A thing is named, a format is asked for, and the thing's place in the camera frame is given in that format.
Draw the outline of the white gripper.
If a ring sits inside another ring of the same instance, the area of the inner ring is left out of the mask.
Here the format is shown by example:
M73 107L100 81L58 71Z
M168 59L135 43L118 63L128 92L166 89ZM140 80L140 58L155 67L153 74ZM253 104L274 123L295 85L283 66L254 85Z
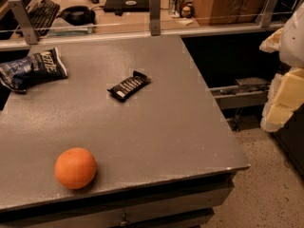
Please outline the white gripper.
M304 104L304 3L284 28L267 37L259 49L268 53L279 51L280 61L292 67L284 75L274 77L262 111L261 128L277 132Z

